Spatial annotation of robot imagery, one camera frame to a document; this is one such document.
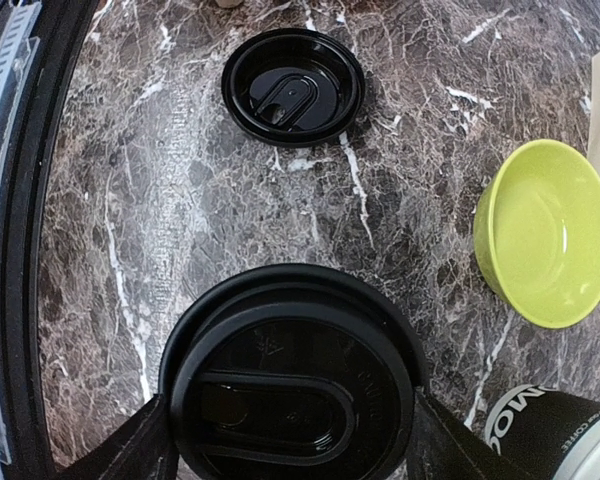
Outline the black paper cup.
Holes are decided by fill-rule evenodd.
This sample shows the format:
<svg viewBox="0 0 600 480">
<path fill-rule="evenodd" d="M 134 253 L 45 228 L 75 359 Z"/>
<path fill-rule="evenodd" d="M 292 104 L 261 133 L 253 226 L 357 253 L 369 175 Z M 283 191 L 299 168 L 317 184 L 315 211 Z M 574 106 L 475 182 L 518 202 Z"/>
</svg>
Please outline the black paper cup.
<svg viewBox="0 0 600 480">
<path fill-rule="evenodd" d="M 600 479 L 600 402 L 520 385 L 491 409 L 484 440 L 539 479 Z"/>
</svg>

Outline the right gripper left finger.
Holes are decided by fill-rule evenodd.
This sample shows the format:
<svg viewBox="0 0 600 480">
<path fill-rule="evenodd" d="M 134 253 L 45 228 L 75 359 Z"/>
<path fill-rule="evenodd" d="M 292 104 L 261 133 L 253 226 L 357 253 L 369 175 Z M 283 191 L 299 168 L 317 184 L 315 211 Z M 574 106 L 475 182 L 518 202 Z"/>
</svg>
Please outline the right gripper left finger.
<svg viewBox="0 0 600 480">
<path fill-rule="evenodd" d="M 175 479 L 165 396 L 155 395 L 80 463 L 80 479 Z"/>
</svg>

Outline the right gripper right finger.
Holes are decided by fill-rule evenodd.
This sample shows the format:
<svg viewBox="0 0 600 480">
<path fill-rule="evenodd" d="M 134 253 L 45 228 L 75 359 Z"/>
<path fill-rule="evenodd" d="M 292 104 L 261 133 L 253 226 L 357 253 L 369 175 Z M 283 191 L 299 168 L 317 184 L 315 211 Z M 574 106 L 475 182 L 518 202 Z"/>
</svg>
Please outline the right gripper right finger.
<svg viewBox="0 0 600 480">
<path fill-rule="evenodd" d="M 418 388 L 407 475 L 410 479 L 523 479 L 525 472 L 497 455 L 433 395 Z"/>
</svg>

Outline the black plastic cup lid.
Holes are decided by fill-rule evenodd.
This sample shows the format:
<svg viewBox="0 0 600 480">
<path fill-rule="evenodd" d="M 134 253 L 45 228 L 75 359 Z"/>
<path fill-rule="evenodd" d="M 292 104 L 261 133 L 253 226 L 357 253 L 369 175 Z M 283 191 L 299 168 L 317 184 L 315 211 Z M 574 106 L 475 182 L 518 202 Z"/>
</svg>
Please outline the black plastic cup lid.
<svg viewBox="0 0 600 480">
<path fill-rule="evenodd" d="M 354 54 L 323 33 L 282 28 L 241 44 L 225 63 L 221 92 L 235 123 L 269 145 L 329 142 L 355 120 L 365 77 Z"/>
</svg>

